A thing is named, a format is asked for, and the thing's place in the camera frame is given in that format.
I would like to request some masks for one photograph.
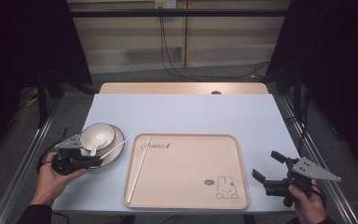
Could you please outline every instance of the metal rail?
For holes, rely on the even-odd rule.
[[[36,157],[36,152],[40,148],[43,139],[45,138],[48,128],[50,127],[53,115],[57,111],[58,105],[60,100],[57,100],[52,109],[51,113],[48,116],[45,124],[37,129],[36,134],[34,136],[34,140],[32,141],[31,145],[28,147],[27,152],[25,153],[24,158],[20,164],[19,169],[17,170],[16,174],[14,175],[13,179],[11,180],[4,196],[1,198],[0,201],[0,224],[4,224],[7,220],[7,216],[12,208],[14,202],[16,202],[16,198],[20,193],[22,183],[25,180],[25,177],[28,174],[30,167],[33,165],[34,159]]]
[[[312,15],[312,10],[287,9],[70,9],[24,10],[20,15],[69,16],[73,18],[107,17],[286,17]]]
[[[283,105],[289,114],[289,116],[293,117],[295,115],[294,112],[294,106],[290,99],[287,96],[283,96],[282,98]],[[298,122],[297,120],[294,120],[294,124],[297,130],[297,133],[299,136],[302,136],[302,132],[304,130],[304,124],[302,122]],[[309,152],[311,159],[319,164],[324,169],[328,170],[326,163],[324,162],[324,159],[322,158],[322,155],[319,153],[318,148],[313,143],[312,138],[310,137],[310,134],[305,131],[304,133],[304,139],[303,143]],[[358,219],[356,215],[354,214],[353,210],[351,209],[351,205],[349,201],[347,200],[346,196],[342,192],[341,188],[337,184],[337,182],[332,181],[324,181],[324,184],[329,191],[334,203],[336,204],[336,207],[338,209],[338,212],[341,214],[342,218],[344,219],[345,223],[347,224],[355,224],[358,223]]]

